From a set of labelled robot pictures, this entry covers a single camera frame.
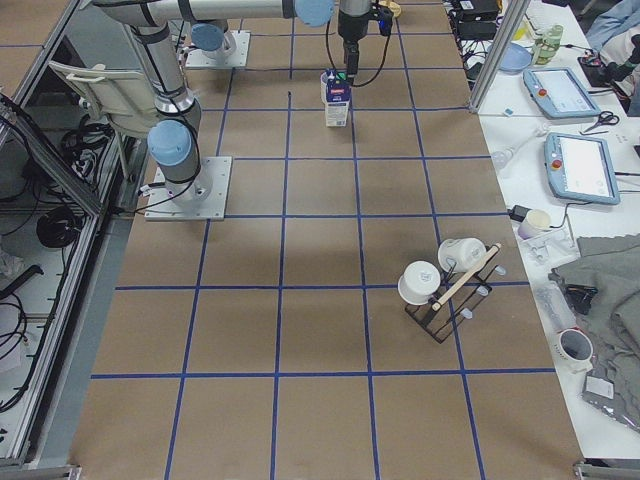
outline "black box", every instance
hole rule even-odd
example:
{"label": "black box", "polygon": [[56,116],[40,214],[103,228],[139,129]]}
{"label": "black box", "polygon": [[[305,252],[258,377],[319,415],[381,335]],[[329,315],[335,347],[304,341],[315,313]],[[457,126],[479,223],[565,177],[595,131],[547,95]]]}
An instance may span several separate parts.
{"label": "black box", "polygon": [[454,18],[463,22],[495,20],[498,17],[496,0],[451,0]]}
{"label": "black box", "polygon": [[456,22],[460,40],[493,40],[497,30],[494,22]]}

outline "white cup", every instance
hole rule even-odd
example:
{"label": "white cup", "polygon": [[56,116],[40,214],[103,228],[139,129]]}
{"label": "white cup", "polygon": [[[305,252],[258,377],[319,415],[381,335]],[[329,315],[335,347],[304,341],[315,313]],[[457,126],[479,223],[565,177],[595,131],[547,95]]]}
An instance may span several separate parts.
{"label": "white cup", "polygon": [[398,280],[398,293],[411,305],[424,305],[440,286],[440,271],[429,262],[413,262]]}
{"label": "white cup", "polygon": [[588,372],[593,369],[593,345],[579,328],[567,328],[553,337],[553,350],[571,373]]}
{"label": "white cup", "polygon": [[523,240],[548,232],[551,217],[544,210],[529,210],[518,227],[518,236]]}
{"label": "white cup", "polygon": [[455,273],[462,273],[473,267],[487,248],[477,238],[447,239],[438,248],[438,262],[445,272],[453,267]]}

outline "gray cloth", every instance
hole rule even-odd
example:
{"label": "gray cloth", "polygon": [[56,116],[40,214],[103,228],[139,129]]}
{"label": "gray cloth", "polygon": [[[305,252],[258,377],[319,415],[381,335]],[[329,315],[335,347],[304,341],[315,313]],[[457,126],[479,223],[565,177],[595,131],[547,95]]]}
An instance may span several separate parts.
{"label": "gray cloth", "polygon": [[614,385],[613,400],[586,390],[582,398],[640,431],[640,235],[580,238],[578,247],[581,258],[551,278],[598,289],[581,322],[595,351],[589,375]]}

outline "electronic device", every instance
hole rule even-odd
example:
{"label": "electronic device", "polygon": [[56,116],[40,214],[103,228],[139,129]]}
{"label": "electronic device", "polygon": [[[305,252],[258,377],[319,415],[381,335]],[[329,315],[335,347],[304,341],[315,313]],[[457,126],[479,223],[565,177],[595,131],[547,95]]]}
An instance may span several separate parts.
{"label": "electronic device", "polygon": [[568,68],[528,68],[522,78],[531,98],[548,118],[577,119],[600,114],[600,107]]}
{"label": "electronic device", "polygon": [[456,22],[460,40],[493,40],[497,30],[495,22]]}
{"label": "electronic device", "polygon": [[582,57],[578,57],[578,64],[584,72],[592,87],[607,87],[621,82],[633,73],[640,64],[640,34],[631,37],[633,51],[629,58],[622,64],[610,62],[605,65],[600,55],[588,50]]}
{"label": "electronic device", "polygon": [[495,20],[500,12],[496,0],[452,0],[451,6],[454,17],[465,22]]}
{"label": "electronic device", "polygon": [[620,203],[605,140],[550,133],[544,154],[549,186],[556,197],[607,205]]}

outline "blue grid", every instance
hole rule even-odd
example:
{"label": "blue grid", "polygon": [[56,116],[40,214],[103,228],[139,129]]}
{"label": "blue grid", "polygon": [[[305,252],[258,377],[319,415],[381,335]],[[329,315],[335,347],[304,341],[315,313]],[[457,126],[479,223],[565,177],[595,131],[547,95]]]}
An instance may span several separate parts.
{"label": "blue grid", "polygon": [[[412,4],[407,3],[404,5],[441,5],[440,2],[433,2],[430,4]],[[317,34],[297,34],[297,35],[316,35]],[[429,156],[428,149],[425,149],[425,146],[422,142],[422,137],[420,134],[420,125],[418,120],[418,113],[422,111],[450,111],[450,110],[462,110],[466,109],[462,106],[457,107],[449,107],[449,108],[432,108],[432,109],[423,109],[416,108],[413,92],[411,89],[411,79],[409,72],[412,70],[443,70],[443,69],[458,69],[453,67],[426,67],[426,68],[409,68],[407,66],[406,55],[404,50],[404,45],[402,38],[407,35],[444,35],[444,33],[431,33],[431,34],[418,34],[418,33],[407,33],[403,34],[400,28],[400,25],[397,24],[397,33],[394,36],[397,36],[398,41],[400,42],[400,49],[403,57],[404,67],[394,68],[389,70],[399,70],[404,71],[407,79],[407,84],[409,88],[409,95],[411,99],[411,108],[401,109],[401,108],[393,108],[393,109],[369,109],[362,108],[359,109],[357,106],[352,105],[351,108],[351,129],[352,129],[352,149],[353,156],[352,157],[340,157],[340,158],[330,158],[323,160],[334,160],[334,161],[350,161],[354,164],[354,172],[355,172],[355,186],[356,186],[356,214],[355,215],[290,215],[287,214],[287,187],[288,187],[288,171],[289,171],[289,162],[293,160],[303,160],[306,157],[289,157],[289,148],[290,148],[290,133],[291,133],[291,113],[293,111],[320,111],[321,109],[300,109],[300,108],[292,108],[291,101],[291,92],[288,93],[288,104],[286,109],[230,109],[229,99],[231,96],[232,88],[233,88],[233,78],[234,73],[232,72],[229,86],[227,90],[227,96],[225,100],[225,106],[222,109],[203,109],[203,111],[212,111],[212,112],[222,112],[222,121],[220,126],[220,134],[218,138],[216,154],[219,154],[221,150],[221,145],[223,141],[223,134],[225,129],[226,117],[228,112],[232,111],[281,111],[287,112],[287,127],[286,127],[286,147],[285,147],[285,157],[277,158],[280,160],[284,160],[284,188],[283,188],[283,199],[282,199],[282,211],[281,215],[228,215],[227,218],[232,219],[252,219],[252,218],[279,218],[281,219],[281,238],[280,238],[280,258],[279,258],[279,277],[278,277],[278,285],[234,285],[234,286],[217,286],[217,285],[204,285],[202,284],[202,274],[204,261],[206,257],[207,250],[207,241],[209,237],[209,233],[211,229],[215,228],[214,224],[207,222],[207,227],[205,229],[202,249],[200,253],[200,261],[198,266],[198,274],[195,285],[132,285],[132,286],[119,286],[116,290],[119,291],[135,291],[135,290],[193,290],[193,304],[191,317],[189,321],[187,340],[184,351],[184,359],[183,365],[180,372],[164,372],[164,373],[136,373],[136,374],[94,374],[91,376],[93,380],[110,380],[110,379],[179,379],[179,389],[176,400],[175,413],[173,418],[173,427],[171,433],[171,439],[169,444],[169,451],[167,455],[167,462],[165,468],[165,480],[169,480],[171,478],[171,467],[173,461],[173,454],[175,450],[175,442],[178,434],[178,428],[180,423],[180,411],[182,408],[182,400],[184,396],[184,388],[187,379],[195,379],[195,378],[272,378],[274,381],[274,390],[273,390],[273,416],[272,416],[272,439],[271,439],[271,464],[270,464],[270,479],[275,480],[276,478],[276,468],[277,468],[277,428],[278,428],[278,395],[279,395],[279,380],[281,378],[317,378],[317,377],[366,377],[368,381],[368,392],[369,392],[369,409],[370,409],[370,422],[371,422],[371,441],[372,441],[372,454],[373,454],[373,463],[374,463],[374,472],[376,480],[381,478],[380,474],[380,462],[378,455],[378,438],[376,431],[376,407],[375,407],[375,391],[374,391],[374,379],[379,377],[389,377],[389,376],[442,376],[442,375],[453,375],[459,376],[463,383],[465,400],[467,404],[468,414],[469,414],[469,423],[473,436],[473,443],[476,452],[476,458],[478,463],[478,468],[480,472],[480,477],[484,480],[486,479],[486,474],[484,471],[481,445],[477,434],[477,428],[475,424],[474,412],[473,412],[473,402],[471,398],[471,394],[469,392],[469,386],[467,382],[467,377],[469,375],[487,375],[487,374],[553,374],[555,370],[553,368],[504,368],[504,369],[467,369],[464,363],[464,355],[460,337],[458,335],[457,329],[454,329],[454,339],[456,344],[456,351],[458,356],[459,368],[457,369],[440,369],[440,370],[398,370],[398,371],[374,371],[372,366],[372,352],[371,352],[371,342],[369,337],[369,312],[368,312],[368,291],[371,289],[393,289],[395,290],[397,286],[395,284],[380,284],[380,285],[370,285],[367,284],[366,274],[365,274],[365,253],[364,253],[364,235],[363,235],[363,226],[362,220],[368,218],[431,218],[433,219],[434,229],[436,240],[438,244],[441,242],[440,229],[438,225],[439,218],[445,217],[488,217],[488,216],[506,216],[505,212],[469,212],[469,213],[441,213],[437,212],[434,196],[432,192],[432,186],[429,178],[429,163],[433,161],[439,160],[456,160],[456,159],[486,159],[488,156]],[[294,54],[294,45],[295,45],[295,27],[292,22],[292,33],[291,33],[291,52],[290,52],[290,65],[289,68],[283,68],[282,71],[288,71],[289,78],[292,78],[293,75],[293,54]],[[375,158],[359,158],[357,153],[357,142],[356,142],[356,117],[360,112],[367,111],[408,111],[413,113],[416,133],[419,142],[420,156],[419,157],[375,157]],[[422,162],[425,182],[429,196],[429,202],[431,206],[432,213],[430,214],[382,214],[382,215],[367,215],[361,213],[361,199],[360,199],[360,184],[359,184],[359,168],[358,165],[362,161],[381,161],[381,160],[393,160],[393,159],[414,159]],[[234,158],[234,161],[261,161],[261,160],[273,160],[273,158],[252,158],[252,157],[239,157]],[[286,240],[286,224],[287,220],[290,218],[354,218],[357,220],[358,226],[358,243],[359,243],[359,256],[360,256],[360,276],[361,276],[361,284],[359,285],[285,285],[284,284],[284,261],[285,261],[285,240]],[[496,282],[492,283],[493,286],[500,288],[506,286],[514,286],[514,285],[528,285],[528,282]],[[202,290],[276,290],[278,292],[278,303],[277,303],[277,327],[276,327],[276,349],[275,349],[275,361],[274,361],[274,371],[273,373],[264,373],[264,372],[244,372],[244,373],[208,373],[208,372],[199,372],[199,373],[191,373],[188,372],[188,361],[189,354],[191,349],[191,340],[193,336],[194,326],[195,326],[195,318],[196,311],[198,305],[198,299],[200,291]],[[323,290],[323,289],[352,289],[352,290],[361,290],[362,291],[362,303],[363,303],[363,318],[364,318],[364,333],[365,333],[365,346],[366,346],[366,358],[367,358],[367,369],[366,371],[344,371],[344,372],[280,372],[280,340],[281,340],[281,329],[282,329],[282,302],[283,302],[283,292],[285,290]]]}

